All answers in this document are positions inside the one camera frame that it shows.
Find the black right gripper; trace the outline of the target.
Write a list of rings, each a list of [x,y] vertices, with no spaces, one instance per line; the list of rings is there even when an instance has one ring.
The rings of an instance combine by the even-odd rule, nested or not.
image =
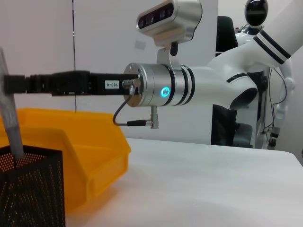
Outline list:
[[[29,76],[5,74],[4,92],[5,94],[52,94],[53,96],[125,95],[128,89],[122,87],[122,82],[137,78],[137,74],[92,73],[82,70]],[[49,83],[51,90],[31,86]]]

